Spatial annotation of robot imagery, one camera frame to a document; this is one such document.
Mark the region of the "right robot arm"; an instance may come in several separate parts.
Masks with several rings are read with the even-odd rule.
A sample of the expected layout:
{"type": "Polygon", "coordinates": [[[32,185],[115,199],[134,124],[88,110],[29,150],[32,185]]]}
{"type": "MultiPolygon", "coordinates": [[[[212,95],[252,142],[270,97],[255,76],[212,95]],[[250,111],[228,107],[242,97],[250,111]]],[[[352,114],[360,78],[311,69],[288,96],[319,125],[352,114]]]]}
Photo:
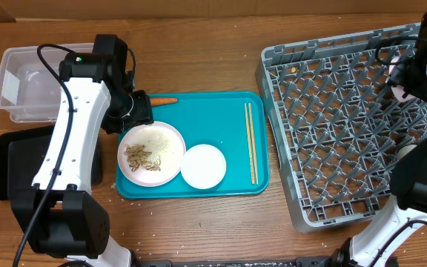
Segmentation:
{"type": "MultiPolygon", "coordinates": [[[[386,84],[400,102],[421,99],[427,102],[427,12],[417,36],[412,57],[387,62],[386,84]]],[[[427,134],[416,145],[407,145],[397,154],[391,173],[391,196],[384,208],[359,234],[348,238],[321,266],[396,266],[392,254],[420,227],[427,225],[427,134]]]]}

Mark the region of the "white bowl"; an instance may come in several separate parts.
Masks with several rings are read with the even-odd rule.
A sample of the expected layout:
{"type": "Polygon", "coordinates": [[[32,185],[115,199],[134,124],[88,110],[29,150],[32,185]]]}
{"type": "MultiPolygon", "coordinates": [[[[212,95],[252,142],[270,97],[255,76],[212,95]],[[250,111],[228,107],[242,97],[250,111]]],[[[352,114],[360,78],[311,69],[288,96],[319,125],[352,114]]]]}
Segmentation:
{"type": "Polygon", "coordinates": [[[224,154],[220,149],[207,144],[188,149],[180,167],[184,181],[192,188],[207,190],[223,180],[227,170],[224,154]]]}

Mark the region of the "small white cup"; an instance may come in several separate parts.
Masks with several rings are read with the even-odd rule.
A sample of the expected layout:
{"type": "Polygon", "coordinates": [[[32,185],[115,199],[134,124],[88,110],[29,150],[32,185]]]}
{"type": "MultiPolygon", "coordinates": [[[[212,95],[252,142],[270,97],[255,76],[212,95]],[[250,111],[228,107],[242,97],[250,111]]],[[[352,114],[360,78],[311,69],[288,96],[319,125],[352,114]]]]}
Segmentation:
{"type": "Polygon", "coordinates": [[[401,160],[404,156],[406,156],[410,151],[412,151],[417,146],[415,144],[407,145],[399,149],[397,152],[397,159],[401,160]]]}

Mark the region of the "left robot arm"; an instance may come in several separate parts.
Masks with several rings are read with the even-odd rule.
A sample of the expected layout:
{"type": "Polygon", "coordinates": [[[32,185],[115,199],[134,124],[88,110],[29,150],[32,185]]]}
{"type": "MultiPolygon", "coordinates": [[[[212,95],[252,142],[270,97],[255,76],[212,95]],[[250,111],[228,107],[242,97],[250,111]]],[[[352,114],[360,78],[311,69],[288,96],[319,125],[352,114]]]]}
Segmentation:
{"type": "Polygon", "coordinates": [[[28,189],[11,198],[21,246],[74,266],[135,266],[136,255],[110,235],[108,212],[92,197],[92,164],[100,131],[120,134],[153,122],[149,96],[126,68],[133,51],[99,34],[89,53],[66,49],[52,75],[61,88],[50,144],[28,189]]]}

